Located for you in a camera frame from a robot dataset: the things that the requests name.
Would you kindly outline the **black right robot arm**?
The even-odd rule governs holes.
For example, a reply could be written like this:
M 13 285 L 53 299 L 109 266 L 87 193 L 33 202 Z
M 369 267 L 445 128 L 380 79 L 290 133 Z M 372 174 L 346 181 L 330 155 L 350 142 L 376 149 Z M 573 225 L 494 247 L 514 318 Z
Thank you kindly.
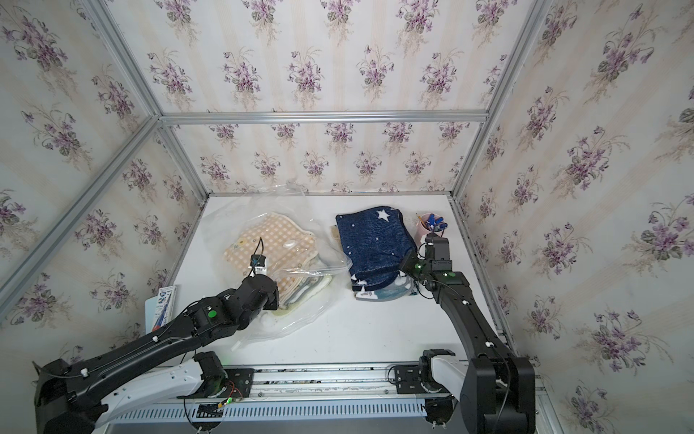
M 464 348 L 459 362 L 448 350 L 426 350 L 419 362 L 423 386 L 444 389 L 469 433 L 536 431 L 536 375 L 527 357 L 502 341 L 478 307 L 470 283 L 453 270 L 449 241 L 429 233 L 424 251 L 412 251 L 400 270 L 428 291 L 446 313 Z

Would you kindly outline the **clear plastic vacuum bag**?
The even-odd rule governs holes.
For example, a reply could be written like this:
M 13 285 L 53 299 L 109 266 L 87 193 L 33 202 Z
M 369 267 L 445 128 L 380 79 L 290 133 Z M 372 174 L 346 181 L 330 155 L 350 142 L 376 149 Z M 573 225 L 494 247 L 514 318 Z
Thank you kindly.
M 351 287 L 351 260 L 296 184 L 233 197 L 202 218 L 199 229 L 220 281 L 235 287 L 247 276 L 266 275 L 278 285 L 278 309 L 260 313 L 235 336 L 237 345 L 307 327 Z

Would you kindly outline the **navy star pattern blanket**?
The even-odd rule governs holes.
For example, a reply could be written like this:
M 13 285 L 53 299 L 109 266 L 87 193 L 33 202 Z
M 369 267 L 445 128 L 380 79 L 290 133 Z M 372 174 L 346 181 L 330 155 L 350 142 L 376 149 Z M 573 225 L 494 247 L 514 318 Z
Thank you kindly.
M 380 205 L 335 217 L 343 253 L 352 262 L 352 290 L 385 289 L 399 276 L 401 262 L 416 249 L 401 211 Z

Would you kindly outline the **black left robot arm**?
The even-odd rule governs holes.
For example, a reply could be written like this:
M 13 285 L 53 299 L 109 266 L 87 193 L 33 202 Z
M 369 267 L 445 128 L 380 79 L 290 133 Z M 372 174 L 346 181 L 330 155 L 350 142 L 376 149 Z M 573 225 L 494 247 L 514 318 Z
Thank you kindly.
M 191 303 L 163 327 L 122 347 L 78 363 L 36 365 L 34 394 L 39 433 L 90 433 L 110 409 L 107 397 L 126 383 L 182 354 L 246 329 L 262 310 L 278 308 L 278 284 L 265 275 L 238 289 Z

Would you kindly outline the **orange checked sunflower blanket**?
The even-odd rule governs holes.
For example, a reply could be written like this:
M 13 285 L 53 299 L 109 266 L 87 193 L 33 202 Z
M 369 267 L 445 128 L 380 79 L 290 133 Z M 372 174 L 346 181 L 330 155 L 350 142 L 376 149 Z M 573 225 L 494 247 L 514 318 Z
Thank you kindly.
M 286 240 L 297 240 L 286 249 Z M 222 258 L 241 274 L 249 273 L 252 254 L 267 257 L 267 274 L 278 284 L 280 305 L 287 304 L 305 279 L 305 271 L 318 256 L 317 237 L 280 213 L 265 213 L 245 229 L 227 248 Z

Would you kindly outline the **teal bear pattern blanket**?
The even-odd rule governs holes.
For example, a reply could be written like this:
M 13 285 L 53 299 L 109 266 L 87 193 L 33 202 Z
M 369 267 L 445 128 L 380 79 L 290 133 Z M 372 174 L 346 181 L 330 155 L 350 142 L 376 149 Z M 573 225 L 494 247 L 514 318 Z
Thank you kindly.
M 390 285 L 383 289 L 362 290 L 354 293 L 359 301 L 388 302 L 414 295 L 417 292 L 414 280 L 403 273 L 399 274 Z

